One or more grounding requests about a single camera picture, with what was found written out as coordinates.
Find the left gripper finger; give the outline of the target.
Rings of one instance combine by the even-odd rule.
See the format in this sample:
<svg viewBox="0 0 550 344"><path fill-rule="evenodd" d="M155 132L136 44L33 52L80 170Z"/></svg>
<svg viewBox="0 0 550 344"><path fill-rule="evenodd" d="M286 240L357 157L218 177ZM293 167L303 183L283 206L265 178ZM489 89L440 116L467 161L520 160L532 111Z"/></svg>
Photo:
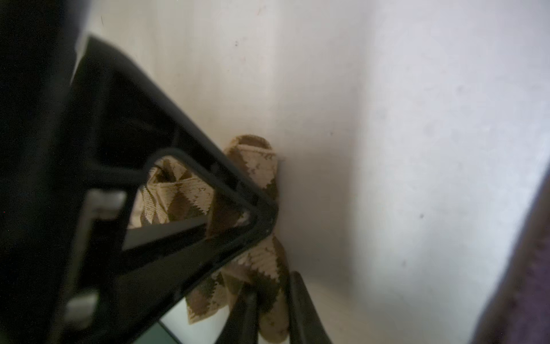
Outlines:
<svg viewBox="0 0 550 344"><path fill-rule="evenodd" d="M49 343L131 343L200 282L272 233L278 207L124 54L92 38L62 121L54 228L66 256ZM173 221L152 208L162 159L183 165L236 220L209 211Z"/></svg>

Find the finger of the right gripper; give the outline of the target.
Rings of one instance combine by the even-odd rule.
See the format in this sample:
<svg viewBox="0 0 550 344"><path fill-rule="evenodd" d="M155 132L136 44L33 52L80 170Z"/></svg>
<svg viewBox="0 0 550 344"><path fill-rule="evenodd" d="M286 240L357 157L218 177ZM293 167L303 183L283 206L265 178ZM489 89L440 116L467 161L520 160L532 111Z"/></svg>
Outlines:
<svg viewBox="0 0 550 344"><path fill-rule="evenodd" d="M305 281L299 272L289 275L289 337L296 344L331 344L322 321L317 313Z"/></svg>
<svg viewBox="0 0 550 344"><path fill-rule="evenodd" d="M242 288L215 344L256 344L259 341L258 295Z"/></svg>

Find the purple striped sock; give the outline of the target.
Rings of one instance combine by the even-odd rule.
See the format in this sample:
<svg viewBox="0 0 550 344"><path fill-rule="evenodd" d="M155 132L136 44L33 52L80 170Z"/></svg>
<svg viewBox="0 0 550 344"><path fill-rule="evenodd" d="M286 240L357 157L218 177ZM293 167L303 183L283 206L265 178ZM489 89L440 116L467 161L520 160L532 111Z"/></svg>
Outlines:
<svg viewBox="0 0 550 344"><path fill-rule="evenodd" d="M470 342L549 342L549 173Z"/></svg>

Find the brown argyle sock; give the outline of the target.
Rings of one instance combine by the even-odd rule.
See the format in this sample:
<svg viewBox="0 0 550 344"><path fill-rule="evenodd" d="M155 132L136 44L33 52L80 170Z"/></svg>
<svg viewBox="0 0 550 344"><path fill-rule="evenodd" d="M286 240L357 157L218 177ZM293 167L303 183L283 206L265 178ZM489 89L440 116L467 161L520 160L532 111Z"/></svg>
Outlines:
<svg viewBox="0 0 550 344"><path fill-rule="evenodd" d="M279 197L279 160L269 141L255 135L236 136L223 150L227 158L273 200ZM185 164L173 156L157 160L138 189L129 229L208 216L206 238L242 225L245 215ZM194 324L233 308L240 289L258 292L259 335L269 343L289 336L286 251L274 233L198 284L186 297L188 322Z"/></svg>

